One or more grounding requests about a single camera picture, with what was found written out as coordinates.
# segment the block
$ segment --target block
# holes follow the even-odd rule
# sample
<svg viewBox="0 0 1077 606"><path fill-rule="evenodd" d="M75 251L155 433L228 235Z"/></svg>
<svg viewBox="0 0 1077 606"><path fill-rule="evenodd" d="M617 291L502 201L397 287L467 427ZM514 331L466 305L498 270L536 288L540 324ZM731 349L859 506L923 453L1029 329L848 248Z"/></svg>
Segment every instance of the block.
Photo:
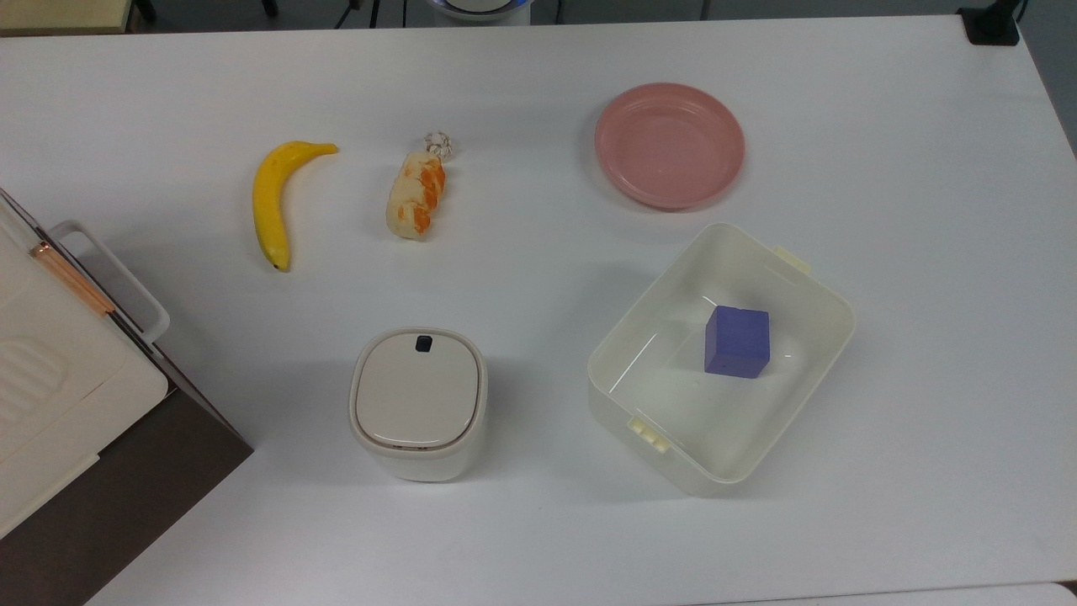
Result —
<svg viewBox="0 0 1077 606"><path fill-rule="evenodd" d="M755 379L770 362L770 315L718 306L707 323L703 370Z"/></svg>

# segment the white canister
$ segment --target white canister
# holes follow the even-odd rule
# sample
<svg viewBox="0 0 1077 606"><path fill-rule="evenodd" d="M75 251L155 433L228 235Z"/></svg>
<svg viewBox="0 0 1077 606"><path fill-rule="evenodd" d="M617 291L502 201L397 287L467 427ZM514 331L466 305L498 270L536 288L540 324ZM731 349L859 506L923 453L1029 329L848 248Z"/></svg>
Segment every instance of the white canister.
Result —
<svg viewBox="0 0 1077 606"><path fill-rule="evenodd" d="M481 450L486 397L474 343L450 330L400 328L363 350L348 411L355 439L394 476L443 482Z"/></svg>

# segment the yellow banana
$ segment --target yellow banana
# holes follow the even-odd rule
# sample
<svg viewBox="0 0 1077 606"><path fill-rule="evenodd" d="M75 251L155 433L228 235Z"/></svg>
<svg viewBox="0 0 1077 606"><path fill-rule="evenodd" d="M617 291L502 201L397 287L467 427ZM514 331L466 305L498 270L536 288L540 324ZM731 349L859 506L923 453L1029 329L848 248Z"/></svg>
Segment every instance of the yellow banana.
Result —
<svg viewBox="0 0 1077 606"><path fill-rule="evenodd" d="M262 252L281 271L286 271L292 262L280 211L281 189L298 167L319 155L336 152L333 143L289 141L269 152L258 166L254 175L254 230Z"/></svg>

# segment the pink plate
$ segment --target pink plate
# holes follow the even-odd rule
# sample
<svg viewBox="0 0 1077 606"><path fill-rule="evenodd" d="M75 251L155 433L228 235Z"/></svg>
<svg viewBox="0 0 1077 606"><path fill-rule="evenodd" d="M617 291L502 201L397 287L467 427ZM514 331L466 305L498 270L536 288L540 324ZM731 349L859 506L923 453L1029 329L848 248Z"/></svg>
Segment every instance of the pink plate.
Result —
<svg viewBox="0 0 1077 606"><path fill-rule="evenodd" d="M595 129L595 149L618 189L655 208L680 210L732 184L744 164L744 132L714 97L663 82L611 101Z"/></svg>

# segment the container handle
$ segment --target container handle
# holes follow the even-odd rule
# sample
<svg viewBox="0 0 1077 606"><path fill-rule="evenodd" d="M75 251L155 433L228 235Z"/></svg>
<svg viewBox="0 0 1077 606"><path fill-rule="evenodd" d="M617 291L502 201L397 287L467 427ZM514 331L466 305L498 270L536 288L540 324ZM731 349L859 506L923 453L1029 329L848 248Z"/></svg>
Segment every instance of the container handle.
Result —
<svg viewBox="0 0 1077 606"><path fill-rule="evenodd" d="M160 336L164 335L166 330L168 330L168 324L170 322L168 318L168 312L165 311L165 308L160 305L160 301L157 300L157 298L154 297L154 295L150 294L150 291L146 290L144 285L142 285L142 282L138 281L138 278L136 278L134 273L131 273L130 269L128 269L120 260L120 258L116 258L116 255L113 254L112 251L109 250L107 245L104 245L104 242L97 239L97 237L94 234L89 232L82 223L74 220L64 221L62 223L54 226L53 228L48 229L48 235L51 235L54 239L58 241L76 231L86 236L86 239L88 239L90 243L93 243L94 246L97 248L98 252L100 252L104 256L104 258L108 259L109 263L111 263L112 266L117 271L120 271L120 274L122 274L125 279L127 279L127 281L130 282L130 284L135 287L136 292L141 294L142 297L145 298L145 301L149 302L150 307L153 308L154 313L157 315L156 320L145 330L139 330L136 328L135 332L138 333L138 336L148 344L153 343L154 341L160 339Z"/></svg>
<svg viewBox="0 0 1077 606"><path fill-rule="evenodd" d="M793 254L792 252L789 252L788 250L785 250L781 245L775 245L774 246L774 254L781 256L782 260L785 260L789 265L793 265L794 267L796 267L796 268L800 269L801 271L803 271L803 273L806 276L810 276L811 274L811 265L809 265L808 263L805 263L803 260L801 260L800 258L798 258L796 254Z"/></svg>
<svg viewBox="0 0 1077 606"><path fill-rule="evenodd" d="M670 450L670 441L662 438L655 428L651 427L644 423L640 418L633 417L628 422L628 427L640 435L648 445L655 448L659 454L666 454L666 451Z"/></svg>

